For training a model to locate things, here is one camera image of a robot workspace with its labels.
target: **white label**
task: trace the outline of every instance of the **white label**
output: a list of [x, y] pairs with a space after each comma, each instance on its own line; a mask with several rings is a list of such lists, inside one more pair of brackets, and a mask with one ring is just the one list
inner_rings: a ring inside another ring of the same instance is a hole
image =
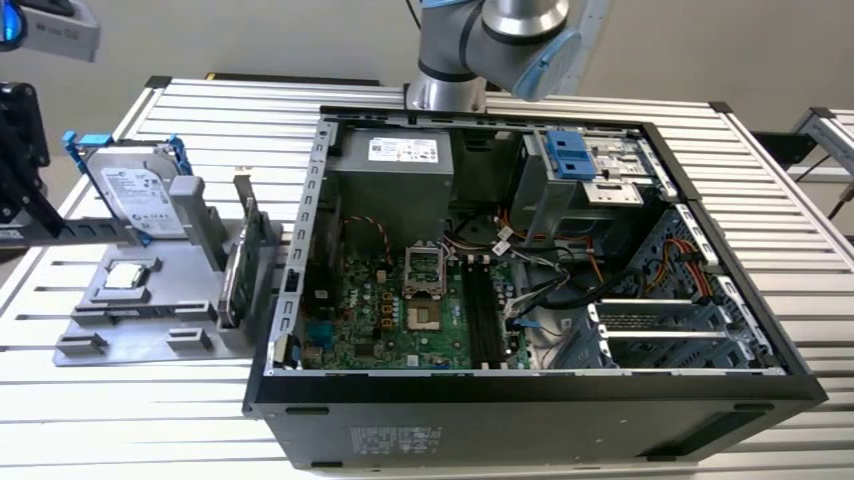
[[156, 173], [141, 168], [104, 168], [101, 175], [121, 212], [137, 230], [152, 237], [184, 234]]
[[511, 236], [512, 236], [512, 228], [510, 227], [502, 228], [502, 231], [498, 232], [498, 238], [500, 238], [502, 240], [507, 240]]
[[21, 235], [21, 232], [19, 232], [17, 230], [7, 229], [7, 230], [0, 230], [0, 238], [20, 240], [21, 238], [24, 238], [24, 236]]
[[502, 240], [492, 247], [492, 253], [500, 257], [508, 249], [510, 243], [507, 242], [507, 240]]
[[371, 139], [368, 160], [373, 162], [439, 163], [439, 142], [415, 138]]

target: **motherboard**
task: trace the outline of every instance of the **motherboard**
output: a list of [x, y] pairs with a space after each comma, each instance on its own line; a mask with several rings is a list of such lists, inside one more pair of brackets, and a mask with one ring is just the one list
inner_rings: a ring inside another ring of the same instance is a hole
[[[446, 278], [438, 279], [430, 273], [428, 262], [422, 255], [412, 255], [408, 274], [423, 282], [442, 280], [444, 294], [440, 296], [404, 292], [404, 256], [395, 257], [391, 266], [376, 257], [345, 258], [335, 318], [307, 324], [304, 368], [472, 368], [466, 265], [460, 261], [447, 262], [440, 269]], [[488, 313], [498, 317], [504, 302], [515, 294], [511, 269], [507, 263], [486, 267], [492, 293]], [[523, 335], [507, 333], [503, 328], [499, 335], [507, 368], [528, 368]]]

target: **blue latch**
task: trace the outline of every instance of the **blue latch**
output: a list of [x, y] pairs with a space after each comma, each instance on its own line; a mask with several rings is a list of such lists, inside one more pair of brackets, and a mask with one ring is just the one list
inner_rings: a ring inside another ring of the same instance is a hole
[[596, 178], [596, 167], [592, 164], [584, 139], [578, 132], [546, 132], [546, 150], [558, 165], [555, 176], [571, 180], [592, 180]]
[[77, 140], [77, 145], [81, 147], [107, 147], [112, 143], [112, 135], [108, 133], [87, 133]]

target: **green circuit board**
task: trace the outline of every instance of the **green circuit board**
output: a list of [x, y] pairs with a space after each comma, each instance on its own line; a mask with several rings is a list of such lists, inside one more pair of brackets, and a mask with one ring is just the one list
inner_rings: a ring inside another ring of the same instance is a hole
[[[403, 257], [396, 258], [385, 281], [380, 283], [376, 276], [379, 259], [349, 257], [345, 260], [341, 301], [337, 318], [332, 322], [332, 341], [323, 348], [321, 354], [315, 348], [312, 357], [304, 357], [305, 368], [471, 368], [460, 267], [447, 266], [446, 293], [440, 300], [407, 300], [401, 295], [403, 264]], [[498, 290], [500, 287], [502, 293], [506, 293], [503, 289], [512, 284], [510, 266], [499, 264], [491, 270], [495, 288]], [[427, 312], [423, 306], [428, 306], [432, 311]], [[496, 311], [502, 308], [498, 302], [495, 308]], [[383, 319], [384, 327], [380, 328], [377, 320]], [[507, 359], [510, 368], [528, 368], [523, 336], [519, 339], [519, 354]]]

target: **sticker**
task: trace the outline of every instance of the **sticker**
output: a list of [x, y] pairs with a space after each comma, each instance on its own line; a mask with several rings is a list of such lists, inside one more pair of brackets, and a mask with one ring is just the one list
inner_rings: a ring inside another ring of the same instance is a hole
[[507, 240], [502, 240], [492, 247], [492, 253], [500, 257], [508, 249], [510, 243], [507, 242]]
[[372, 138], [368, 160], [439, 163], [439, 142], [415, 138]]
[[0, 238], [21, 240], [24, 236], [21, 235], [20, 231], [15, 229], [7, 229], [7, 230], [0, 230]]
[[137, 230], [152, 237], [184, 234], [156, 173], [141, 168], [104, 168], [101, 176], [121, 212]]
[[419, 455], [436, 453], [442, 427], [352, 427], [356, 455]]
[[502, 228], [502, 231], [498, 232], [498, 238], [500, 238], [502, 240], [510, 239], [511, 236], [512, 236], [512, 228], [510, 227]]

